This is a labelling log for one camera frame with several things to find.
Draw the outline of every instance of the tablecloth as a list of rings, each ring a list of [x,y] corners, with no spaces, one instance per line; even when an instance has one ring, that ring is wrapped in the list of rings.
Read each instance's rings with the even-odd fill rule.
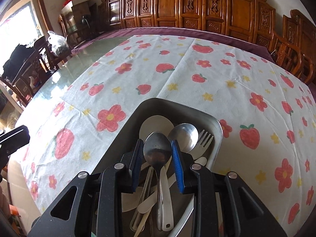
[[[177,36],[133,36],[49,101],[45,113],[29,104],[17,125],[29,127],[30,144],[11,159],[21,163],[42,212],[78,172],[93,171],[152,97],[215,116],[224,138],[213,171],[237,172],[288,236],[298,231],[315,205],[316,105],[308,87],[251,53]]]

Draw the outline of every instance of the wooden chair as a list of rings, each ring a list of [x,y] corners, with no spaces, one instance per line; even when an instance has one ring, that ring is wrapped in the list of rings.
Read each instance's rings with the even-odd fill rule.
[[[273,32],[268,50],[278,66],[299,78],[303,71],[303,59],[297,46]]]

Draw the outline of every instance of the metal tray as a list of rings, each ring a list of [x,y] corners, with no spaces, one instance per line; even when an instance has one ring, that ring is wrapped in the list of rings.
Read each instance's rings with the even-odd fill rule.
[[[107,167],[121,160],[124,153],[133,150],[139,137],[139,130],[142,123],[149,117],[161,115],[168,118],[174,126],[181,123],[190,123],[194,125],[198,132],[203,129],[212,133],[214,139],[209,148],[204,153],[207,158],[206,167],[212,170],[216,155],[223,138],[223,131],[218,120],[202,111],[185,105],[175,103],[160,98],[151,98],[143,101],[127,120],[119,134],[116,136],[106,153],[103,155],[100,162],[95,167],[93,173],[103,172]],[[168,177],[173,173],[173,166],[168,170]],[[146,170],[143,170],[140,177],[142,183],[146,177]],[[172,199],[173,217],[175,227],[170,232],[160,232],[156,227],[156,206],[153,207],[151,217],[149,216],[145,229],[140,233],[140,237],[165,237],[177,236],[183,226],[186,224],[193,211],[193,196],[191,194],[182,195],[179,193],[176,183],[170,188]],[[122,213],[123,233],[124,237],[133,237],[134,232],[130,230],[130,222],[135,210]]]

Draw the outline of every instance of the spoon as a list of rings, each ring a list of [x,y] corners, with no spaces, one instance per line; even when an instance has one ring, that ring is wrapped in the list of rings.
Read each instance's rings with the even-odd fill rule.
[[[163,133],[153,132],[146,139],[143,151],[145,160],[154,168],[157,175],[157,228],[159,231],[162,231],[162,194],[160,190],[160,171],[171,157],[171,143]]]

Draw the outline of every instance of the metal fork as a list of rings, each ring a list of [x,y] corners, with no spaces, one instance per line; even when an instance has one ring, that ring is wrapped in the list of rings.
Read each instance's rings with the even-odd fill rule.
[[[211,134],[208,134],[205,130],[203,130],[199,135],[199,139],[195,147],[189,152],[192,155],[193,159],[196,160],[205,153],[207,148],[210,146],[214,136],[211,137]]]

